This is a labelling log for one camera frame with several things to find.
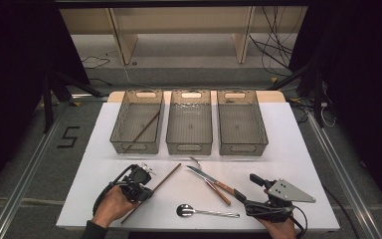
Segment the person's arm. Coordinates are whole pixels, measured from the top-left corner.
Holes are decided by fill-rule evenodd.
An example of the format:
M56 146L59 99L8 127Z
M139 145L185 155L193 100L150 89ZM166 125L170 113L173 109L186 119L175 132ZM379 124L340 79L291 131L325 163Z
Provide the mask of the person's arm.
M275 222L266 221L263 219L256 218L261 222L266 229L268 229L269 234L273 239L295 239L296 233L293 222L288 218L285 222Z
M122 190L113 187L101 201L91 221L87 222L82 239L102 239L106 235L110 223L123 217L128 211L138 206L137 202L130 202Z

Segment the black panel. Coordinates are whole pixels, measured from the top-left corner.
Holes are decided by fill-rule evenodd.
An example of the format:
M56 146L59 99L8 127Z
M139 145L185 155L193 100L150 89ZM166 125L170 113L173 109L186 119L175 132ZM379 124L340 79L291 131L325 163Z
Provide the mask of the black panel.
M0 170L13 156L41 95L41 74L9 32L11 24L0 18Z
M340 54L328 95L382 190L382 2L358 8Z
M289 62L291 71L308 64L338 5L313 4L306 10Z
M0 0L0 171L40 101L44 77L53 71L90 83L59 10L15 8Z

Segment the stick inside bin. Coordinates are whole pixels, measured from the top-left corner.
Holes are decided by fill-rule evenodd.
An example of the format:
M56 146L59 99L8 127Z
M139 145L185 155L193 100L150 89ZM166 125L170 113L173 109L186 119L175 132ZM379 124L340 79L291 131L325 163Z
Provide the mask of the stick inside bin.
M141 135L147 130L147 128L154 122L154 120L157 119L157 117L160 115L160 111L158 111L156 113L156 115L154 115L154 117L150 120L150 122L141 130L141 132L138 134L138 136L132 141L132 142L135 142L138 140L139 137L141 137ZM129 149L132 147L132 144L125 150L125 153L127 153L129 151Z

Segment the metal frame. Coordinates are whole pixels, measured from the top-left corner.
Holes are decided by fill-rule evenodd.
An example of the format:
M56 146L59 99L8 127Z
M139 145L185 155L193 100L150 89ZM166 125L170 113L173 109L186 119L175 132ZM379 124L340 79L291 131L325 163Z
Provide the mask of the metal frame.
M340 1L323 1L320 4L339 4ZM154 8L154 7L232 7L232 6L307 6L318 4L313 0L18 0L17 5L57 8Z
M356 186L349 176L349 173L346 171L345 166L340 161L339 155L334 150L333 144L328 138L324 128L320 128L320 126L315 123L315 118L312 114L308 113L308 118L309 124L311 124L311 127L314 130L314 133L321 144L321 147L324 150L334 173L336 174L337 180L339 181L343 192L345 193L356 217L358 218L366 237L370 239L382 238L382 234L380 233L378 225L375 223L373 215L356 189Z
M30 182L33 180L33 177L39 168L39 165L48 149L50 141L52 140L56 128L58 127L59 120L61 119L63 113L68 107L68 103L62 103L58 107L58 111L55 116L55 123L53 123L52 127L49 129L47 133L45 133L40 140L36 151L33 153L33 156L30 159L29 164L23 172L20 180L18 181L17 186L9 197L7 203L0 213L0 238L5 236L6 231L8 230L12 219L17 212L18 207L20 206L21 200L27 192L27 189L30 186Z

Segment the metal spoon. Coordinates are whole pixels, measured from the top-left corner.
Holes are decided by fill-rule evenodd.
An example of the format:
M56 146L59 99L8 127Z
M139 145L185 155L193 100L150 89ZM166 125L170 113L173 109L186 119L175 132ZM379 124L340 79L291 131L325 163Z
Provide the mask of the metal spoon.
M206 215L215 215L215 216L226 216L226 217L240 217L238 213L232 212L215 212L215 211L200 211L194 210L192 206L188 204L181 204L176 208L176 214L180 217L190 217L194 213L206 214Z

